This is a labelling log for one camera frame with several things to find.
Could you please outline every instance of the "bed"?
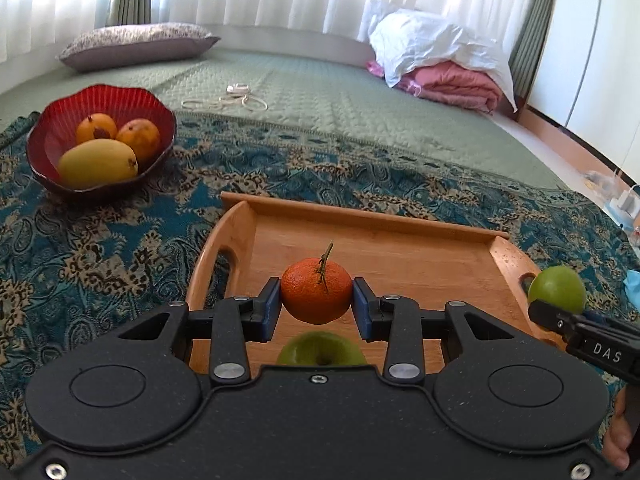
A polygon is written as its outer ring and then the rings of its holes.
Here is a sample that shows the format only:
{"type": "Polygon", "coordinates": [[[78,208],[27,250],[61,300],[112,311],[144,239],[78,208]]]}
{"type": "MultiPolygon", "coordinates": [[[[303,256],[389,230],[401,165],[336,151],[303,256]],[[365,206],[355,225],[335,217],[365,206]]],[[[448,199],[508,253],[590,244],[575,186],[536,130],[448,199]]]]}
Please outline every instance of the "bed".
{"type": "MultiPolygon", "coordinates": [[[[40,445],[24,406],[34,370],[155,304],[183,299],[226,190],[507,231],[539,267],[578,269],[591,308],[638,316],[622,284],[638,268],[635,255],[595,204],[488,118],[390,90],[364,69],[219,49],[87,75],[60,69],[0,95],[0,132],[6,466],[40,445]],[[174,156],[131,196],[69,204],[34,181],[25,139],[51,100],[97,82],[143,86],[175,108],[174,156]],[[249,83],[268,110],[179,110],[183,99],[216,98],[233,82],[249,83]]],[[[208,306],[227,276],[222,260],[208,306]]],[[[614,398],[620,382],[603,378],[614,398]]]]}
{"type": "Polygon", "coordinates": [[[439,160],[497,173],[530,186],[565,189],[527,148],[482,114],[391,91],[353,66],[299,57],[212,49],[205,57],[78,75],[69,69],[0,95],[0,130],[17,115],[94,83],[143,86],[168,107],[210,100],[228,84],[248,83],[269,108],[224,113],[401,146],[439,160]]]}

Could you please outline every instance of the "blue gripper pad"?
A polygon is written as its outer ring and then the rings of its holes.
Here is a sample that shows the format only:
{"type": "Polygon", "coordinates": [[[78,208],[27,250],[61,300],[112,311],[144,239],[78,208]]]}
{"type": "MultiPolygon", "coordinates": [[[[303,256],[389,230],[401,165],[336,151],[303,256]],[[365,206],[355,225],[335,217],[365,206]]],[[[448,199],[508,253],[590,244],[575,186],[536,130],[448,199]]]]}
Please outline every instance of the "blue gripper pad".
{"type": "Polygon", "coordinates": [[[263,342],[271,341],[276,323],[280,317],[280,282],[273,288],[264,307],[264,319],[260,328],[260,338],[263,342]]]}
{"type": "Polygon", "coordinates": [[[371,338],[371,316],[369,315],[369,304],[364,294],[353,282],[353,297],[351,298],[351,311],[358,326],[360,337],[364,340],[371,338]]]}

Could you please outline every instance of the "mango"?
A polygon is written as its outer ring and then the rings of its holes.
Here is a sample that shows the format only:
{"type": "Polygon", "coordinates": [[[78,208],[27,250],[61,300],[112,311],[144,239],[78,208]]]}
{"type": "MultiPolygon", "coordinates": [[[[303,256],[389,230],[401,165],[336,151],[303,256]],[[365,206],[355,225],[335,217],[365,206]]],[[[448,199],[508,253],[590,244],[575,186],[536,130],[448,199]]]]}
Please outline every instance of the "mango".
{"type": "Polygon", "coordinates": [[[58,173],[65,186],[87,189],[135,177],[138,162],[133,150],[123,142],[94,139],[63,153],[58,173]]]}

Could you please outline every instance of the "green apple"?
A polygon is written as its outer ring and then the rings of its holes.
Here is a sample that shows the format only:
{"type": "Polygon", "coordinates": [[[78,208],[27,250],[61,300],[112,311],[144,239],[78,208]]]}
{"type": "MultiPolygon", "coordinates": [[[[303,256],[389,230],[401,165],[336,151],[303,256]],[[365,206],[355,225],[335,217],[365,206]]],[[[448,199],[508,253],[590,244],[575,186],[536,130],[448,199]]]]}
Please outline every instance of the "green apple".
{"type": "Polygon", "coordinates": [[[543,300],[572,314],[581,314],[587,300],[587,291],[575,270],[556,266],[549,267],[536,276],[529,287],[527,299],[529,303],[543,300]]]}
{"type": "Polygon", "coordinates": [[[290,339],[278,355],[279,365],[350,366],[367,360],[356,343],[332,332],[306,332],[290,339]]]}

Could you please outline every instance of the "folded blanket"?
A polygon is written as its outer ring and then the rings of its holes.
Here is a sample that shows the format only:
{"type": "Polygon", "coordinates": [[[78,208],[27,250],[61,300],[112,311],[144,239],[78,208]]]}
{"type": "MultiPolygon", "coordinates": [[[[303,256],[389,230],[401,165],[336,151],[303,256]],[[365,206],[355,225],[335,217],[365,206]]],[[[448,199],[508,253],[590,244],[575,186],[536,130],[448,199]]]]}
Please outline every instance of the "folded blanket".
{"type": "MultiPolygon", "coordinates": [[[[375,61],[367,70],[384,77],[384,69],[375,61]]],[[[468,70],[452,61],[416,68],[402,76],[394,86],[420,99],[493,113],[502,98],[498,85],[484,72],[468,70]]]]}

